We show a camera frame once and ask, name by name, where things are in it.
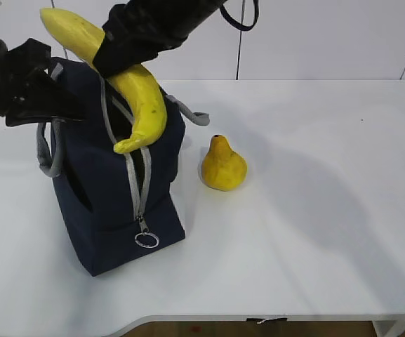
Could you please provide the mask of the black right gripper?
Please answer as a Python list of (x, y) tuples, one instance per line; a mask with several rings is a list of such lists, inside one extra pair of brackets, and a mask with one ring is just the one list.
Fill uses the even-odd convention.
[(140, 3), (114, 5), (102, 28), (105, 35), (93, 66), (106, 78), (153, 60), (188, 39), (187, 34), (172, 32)]

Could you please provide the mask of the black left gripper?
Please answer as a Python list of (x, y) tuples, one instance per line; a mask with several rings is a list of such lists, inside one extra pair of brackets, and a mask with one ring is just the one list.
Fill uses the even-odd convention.
[(29, 38), (9, 50), (0, 39), (0, 117), (8, 127), (82, 121), (79, 99), (58, 82), (63, 68), (48, 69), (51, 47)]

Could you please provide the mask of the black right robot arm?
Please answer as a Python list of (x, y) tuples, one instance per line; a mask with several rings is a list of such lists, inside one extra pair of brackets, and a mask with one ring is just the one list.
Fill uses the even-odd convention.
[(128, 1), (114, 5), (102, 26), (104, 37), (93, 66), (104, 77), (153, 60), (180, 47), (224, 1)]

